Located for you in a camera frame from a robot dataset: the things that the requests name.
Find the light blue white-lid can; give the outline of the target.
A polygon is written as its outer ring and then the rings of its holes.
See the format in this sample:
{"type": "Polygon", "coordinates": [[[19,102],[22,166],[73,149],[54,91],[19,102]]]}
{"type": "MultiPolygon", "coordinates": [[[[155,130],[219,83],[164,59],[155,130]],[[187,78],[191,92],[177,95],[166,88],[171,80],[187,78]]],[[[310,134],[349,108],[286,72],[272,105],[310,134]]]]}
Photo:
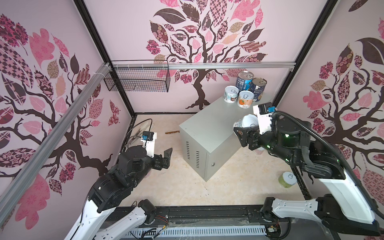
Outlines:
{"type": "Polygon", "coordinates": [[[233,125],[234,128],[254,128],[258,126],[258,118],[253,114],[244,116],[243,118],[237,120],[233,125]]]}

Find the orange label white-lid can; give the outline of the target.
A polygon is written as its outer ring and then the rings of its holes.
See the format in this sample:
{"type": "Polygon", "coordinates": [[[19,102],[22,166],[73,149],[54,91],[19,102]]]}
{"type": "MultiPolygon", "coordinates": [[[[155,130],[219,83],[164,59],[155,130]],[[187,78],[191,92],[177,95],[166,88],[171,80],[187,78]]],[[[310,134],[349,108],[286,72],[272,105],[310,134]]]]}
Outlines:
{"type": "Polygon", "coordinates": [[[250,91],[241,91],[238,95],[237,105],[242,109],[251,107],[254,100],[254,93],[250,91]]]}

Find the teal label white-lid can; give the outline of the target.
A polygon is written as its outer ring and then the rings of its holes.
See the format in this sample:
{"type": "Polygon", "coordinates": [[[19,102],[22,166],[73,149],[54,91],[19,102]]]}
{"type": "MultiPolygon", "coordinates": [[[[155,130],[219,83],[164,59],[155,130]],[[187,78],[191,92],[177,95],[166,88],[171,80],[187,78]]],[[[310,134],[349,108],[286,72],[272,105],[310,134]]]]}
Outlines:
{"type": "Polygon", "coordinates": [[[228,104],[234,104],[238,98],[239,89],[235,86],[227,86],[223,95],[223,100],[228,104]]]}

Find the dark grey tin can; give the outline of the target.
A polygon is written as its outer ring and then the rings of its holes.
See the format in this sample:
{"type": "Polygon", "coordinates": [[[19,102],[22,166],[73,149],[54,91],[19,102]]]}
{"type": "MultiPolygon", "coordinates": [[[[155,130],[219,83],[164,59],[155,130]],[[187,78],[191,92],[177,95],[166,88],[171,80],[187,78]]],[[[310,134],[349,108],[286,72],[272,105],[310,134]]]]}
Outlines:
{"type": "Polygon", "coordinates": [[[267,81],[263,78],[254,78],[251,84],[251,92],[254,93],[254,102],[261,100],[267,81]]]}

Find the blue label tin can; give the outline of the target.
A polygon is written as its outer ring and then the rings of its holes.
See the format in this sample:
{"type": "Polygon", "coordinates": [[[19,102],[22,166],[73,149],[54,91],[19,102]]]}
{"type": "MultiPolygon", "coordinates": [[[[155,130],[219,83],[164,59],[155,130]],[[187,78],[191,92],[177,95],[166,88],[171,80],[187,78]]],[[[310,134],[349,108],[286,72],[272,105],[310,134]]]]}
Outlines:
{"type": "Polygon", "coordinates": [[[254,79],[254,74],[250,71],[241,71],[238,73],[236,87],[239,91],[247,91],[251,87],[251,83],[254,79]]]}

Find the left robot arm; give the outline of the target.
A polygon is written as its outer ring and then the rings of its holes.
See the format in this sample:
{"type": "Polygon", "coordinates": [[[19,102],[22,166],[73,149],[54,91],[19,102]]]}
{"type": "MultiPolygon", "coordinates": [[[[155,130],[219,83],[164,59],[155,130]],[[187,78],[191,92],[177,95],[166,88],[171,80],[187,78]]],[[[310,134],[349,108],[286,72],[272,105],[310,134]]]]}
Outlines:
{"type": "Polygon", "coordinates": [[[172,152],[169,148],[162,155],[150,157],[146,149],[134,146],[121,153],[119,162],[91,187],[82,212],[66,239],[119,240],[140,225],[153,223],[157,209],[149,200],[142,200],[120,220],[101,230],[107,218],[151,170],[169,168],[172,152]]]}

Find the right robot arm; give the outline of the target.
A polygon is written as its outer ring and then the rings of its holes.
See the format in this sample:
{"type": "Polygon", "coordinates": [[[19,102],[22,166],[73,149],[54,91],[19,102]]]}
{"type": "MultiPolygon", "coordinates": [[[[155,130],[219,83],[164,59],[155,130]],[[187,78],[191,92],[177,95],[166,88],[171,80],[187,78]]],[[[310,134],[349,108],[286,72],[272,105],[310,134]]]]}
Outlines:
{"type": "Polygon", "coordinates": [[[306,201],[266,198],[261,215],[275,222],[285,218],[311,220],[346,235],[379,237],[383,234],[376,217],[383,217],[339,148],[303,122],[278,111],[269,116],[268,127],[252,124],[234,127],[242,147],[265,149],[292,168],[300,168],[329,190],[323,197],[306,201]]]}

